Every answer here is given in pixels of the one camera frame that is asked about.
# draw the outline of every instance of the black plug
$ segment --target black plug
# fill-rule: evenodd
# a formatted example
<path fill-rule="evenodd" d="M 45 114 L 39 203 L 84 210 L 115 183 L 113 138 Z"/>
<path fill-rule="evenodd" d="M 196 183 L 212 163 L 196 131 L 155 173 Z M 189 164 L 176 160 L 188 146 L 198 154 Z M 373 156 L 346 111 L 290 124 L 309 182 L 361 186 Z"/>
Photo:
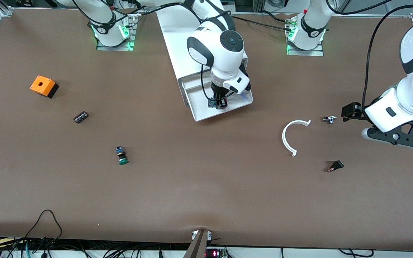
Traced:
<path fill-rule="evenodd" d="M 340 160 L 334 161 L 334 164 L 328 169 L 328 172 L 332 172 L 338 168 L 343 168 L 344 165 Z"/>

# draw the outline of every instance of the brown tabletop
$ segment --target brown tabletop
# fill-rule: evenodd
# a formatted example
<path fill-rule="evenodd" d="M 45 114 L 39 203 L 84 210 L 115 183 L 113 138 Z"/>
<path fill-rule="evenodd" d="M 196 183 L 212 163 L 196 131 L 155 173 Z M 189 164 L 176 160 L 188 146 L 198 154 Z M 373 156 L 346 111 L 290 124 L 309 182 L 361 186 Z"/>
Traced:
<path fill-rule="evenodd" d="M 0 235 L 52 209 L 64 238 L 188 242 L 206 228 L 226 245 L 413 250 L 413 149 L 362 139 L 365 121 L 320 121 L 361 100 L 377 22 L 333 18 L 325 57 L 299 57 L 282 31 L 237 20 L 254 103 L 196 123 L 156 15 L 134 51 L 112 52 L 95 50 L 77 10 L 15 10 L 0 23 Z M 405 76 L 410 25 L 380 28 L 367 101 Z M 53 99 L 29 90 L 37 75 L 59 84 Z M 289 128 L 292 157 L 281 133 L 296 119 L 312 123 Z M 345 168 L 325 172 L 334 160 Z M 32 236 L 57 234 L 45 216 Z"/>

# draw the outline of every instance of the orange box with black base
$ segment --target orange box with black base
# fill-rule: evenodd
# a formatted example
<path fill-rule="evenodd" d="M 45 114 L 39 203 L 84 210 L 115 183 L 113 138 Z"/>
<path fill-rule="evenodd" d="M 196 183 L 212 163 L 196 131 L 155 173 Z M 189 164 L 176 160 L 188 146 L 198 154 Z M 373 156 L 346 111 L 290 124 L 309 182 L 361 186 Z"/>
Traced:
<path fill-rule="evenodd" d="M 44 97 L 52 98 L 58 89 L 57 83 L 44 76 L 38 75 L 30 87 L 30 90 Z"/>

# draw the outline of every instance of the green cap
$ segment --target green cap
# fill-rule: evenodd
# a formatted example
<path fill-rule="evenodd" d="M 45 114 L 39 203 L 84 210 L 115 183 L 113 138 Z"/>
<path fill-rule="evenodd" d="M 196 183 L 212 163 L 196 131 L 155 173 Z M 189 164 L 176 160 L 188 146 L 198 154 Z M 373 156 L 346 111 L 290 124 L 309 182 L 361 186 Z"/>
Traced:
<path fill-rule="evenodd" d="M 128 160 L 126 160 L 125 158 L 119 160 L 119 165 L 125 165 L 128 163 Z"/>

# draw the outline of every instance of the white curved handle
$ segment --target white curved handle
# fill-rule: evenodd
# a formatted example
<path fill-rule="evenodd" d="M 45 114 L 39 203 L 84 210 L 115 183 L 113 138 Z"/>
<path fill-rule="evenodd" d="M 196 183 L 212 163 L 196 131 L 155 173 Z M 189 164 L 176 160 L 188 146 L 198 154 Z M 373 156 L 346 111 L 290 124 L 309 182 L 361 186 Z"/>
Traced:
<path fill-rule="evenodd" d="M 308 122 L 305 122 L 305 121 L 303 121 L 303 120 L 295 120 L 295 121 L 289 122 L 289 123 L 285 126 L 285 129 L 283 129 L 283 133 L 282 133 L 282 135 L 281 135 L 282 140 L 283 140 L 283 144 L 285 145 L 285 147 L 286 147 L 290 152 L 293 153 L 293 157 L 294 157 L 295 154 L 297 153 L 297 150 L 293 149 L 293 148 L 288 144 L 288 141 L 286 140 L 286 129 L 288 129 L 288 127 L 289 127 L 290 125 L 292 125 L 292 124 L 301 124 L 301 125 L 304 125 L 304 126 L 308 126 L 308 125 L 310 124 L 310 122 L 311 122 L 311 120 L 309 120 Z"/>

